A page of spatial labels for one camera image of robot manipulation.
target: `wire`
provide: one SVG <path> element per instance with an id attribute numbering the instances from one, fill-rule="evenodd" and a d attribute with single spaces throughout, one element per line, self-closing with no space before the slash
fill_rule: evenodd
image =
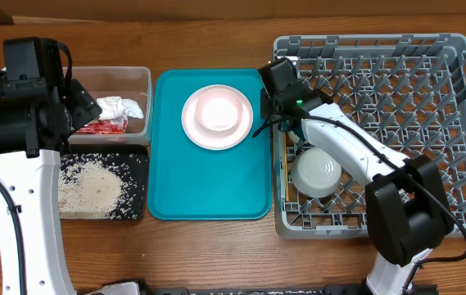
<path id="1" fill-rule="evenodd" d="M 382 153 L 380 153 L 379 150 L 377 150 L 370 142 L 368 142 L 361 134 L 359 134 L 358 132 L 356 132 L 355 130 L 353 130 L 351 127 L 343 124 L 342 122 L 338 121 L 338 120 L 331 120 L 331 119 L 327 119 L 327 118 L 323 118 L 323 117 L 319 117 L 319 116 L 302 116 L 302 117 L 299 117 L 299 116 L 283 116 L 282 118 L 279 118 L 277 120 L 272 120 L 270 122 L 265 122 L 257 131 L 255 131 L 255 133 L 252 135 L 252 137 L 256 137 L 263 129 L 271 126 L 271 125 L 274 125 L 274 124 L 277 124 L 277 123 L 280 123 L 280 122 L 283 122 L 283 121 L 287 121 L 287 120 L 301 120 L 301 119 L 310 119 L 310 120 L 319 120 L 319 121 L 322 121 L 322 122 L 326 122 L 326 123 L 329 123 L 329 124 L 333 124 L 335 125 L 336 127 L 340 127 L 342 129 L 344 129 L 345 131 L 349 132 L 350 134 L 354 135 L 359 141 L 361 141 L 371 152 L 373 152 L 377 157 L 378 159 L 380 159 L 381 161 L 383 161 L 384 163 L 386 163 L 388 166 L 390 166 L 393 170 L 397 171 L 398 173 L 401 173 L 402 176 L 404 176 L 416 189 L 418 189 L 419 191 L 421 191 L 424 195 L 426 195 L 431 201 L 433 201 L 437 206 L 440 207 L 440 209 L 448 216 L 450 217 L 453 222 L 456 224 L 456 226 L 459 228 L 460 230 L 460 233 L 462 233 L 462 235 L 464 236 L 464 240 L 465 240 L 465 243 L 466 243 L 466 229 L 464 227 L 464 225 L 462 225 L 457 219 L 456 219 L 456 216 L 453 215 L 449 208 L 446 208 L 442 203 L 440 203 L 437 198 L 435 196 L 433 196 L 429 191 L 427 191 L 424 186 L 422 186 L 418 181 L 416 181 L 413 176 L 411 175 L 408 175 L 407 173 L 405 173 L 405 171 L 403 171 L 402 169 L 400 169 L 398 166 L 396 166 L 394 163 L 392 163 L 391 161 L 389 161 L 389 159 L 383 155 Z M 434 258 L 426 258 L 426 259 L 422 259 L 420 261 L 417 261 L 414 263 L 414 267 L 413 269 L 411 270 L 411 272 L 409 273 L 409 277 L 408 279 L 405 281 L 405 285 L 403 287 L 403 292 L 404 293 L 408 293 L 409 291 L 409 285 L 411 284 L 411 281 L 413 280 L 414 278 L 414 275 L 416 275 L 416 272 L 419 268 L 422 268 L 423 264 L 425 263 L 428 263 L 428 262 L 455 262 L 455 261 L 462 261 L 466 259 L 466 249 L 465 251 L 458 255 L 458 256 L 451 256 L 451 257 L 434 257 Z"/>
<path id="2" fill-rule="evenodd" d="M 0 182 L 0 193 L 2 194 L 7 207 L 12 217 L 12 224 L 14 225 L 14 235 L 16 236 L 16 246 L 18 249 L 18 275 L 20 277 L 20 295 L 27 294 L 27 278 L 25 272 L 25 249 L 23 244 L 23 236 L 21 234 L 20 217 L 18 216 L 18 206 L 12 201 L 11 194 Z"/>

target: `red snack package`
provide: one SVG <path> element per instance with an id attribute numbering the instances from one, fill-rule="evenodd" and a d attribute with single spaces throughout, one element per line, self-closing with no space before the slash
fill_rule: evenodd
<path id="1" fill-rule="evenodd" d="M 78 130 L 78 134 L 122 134 L 127 129 L 127 119 L 92 120 Z"/>

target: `pink plate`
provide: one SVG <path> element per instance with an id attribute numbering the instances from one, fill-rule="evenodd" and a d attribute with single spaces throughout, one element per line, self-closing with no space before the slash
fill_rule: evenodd
<path id="1" fill-rule="evenodd" d="M 238 122 L 233 126 L 223 126 L 228 127 L 228 129 L 222 131 L 217 130 L 224 128 L 215 128 L 215 130 L 212 130 L 204 127 L 197 118 L 197 105 L 199 100 L 202 97 L 204 97 L 205 100 L 210 99 L 208 98 L 208 94 L 204 94 L 217 93 L 218 89 L 221 90 L 221 93 L 224 93 L 224 90 L 234 93 L 242 108 L 240 111 L 237 111 L 239 116 Z M 233 108 L 236 108 L 235 102 L 237 100 L 234 98 L 228 98 L 228 100 L 230 100 Z M 226 85 L 210 85 L 198 89 L 185 102 L 182 110 L 183 131 L 189 139 L 202 148 L 215 151 L 232 148 L 239 144 L 249 134 L 249 131 L 251 131 L 252 121 L 253 112 L 249 100 L 247 100 L 246 96 L 240 91 Z"/>

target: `teal tray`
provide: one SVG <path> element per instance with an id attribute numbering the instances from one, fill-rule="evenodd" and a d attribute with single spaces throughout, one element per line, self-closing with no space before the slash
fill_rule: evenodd
<path id="1" fill-rule="evenodd" d="M 254 113 L 249 135 L 236 147 L 209 151 L 182 128 L 185 101 L 198 89 L 223 84 L 241 91 Z M 258 71 L 169 70 L 156 83 L 147 205 L 161 220 L 256 220 L 273 196 L 269 128 L 260 118 Z"/>

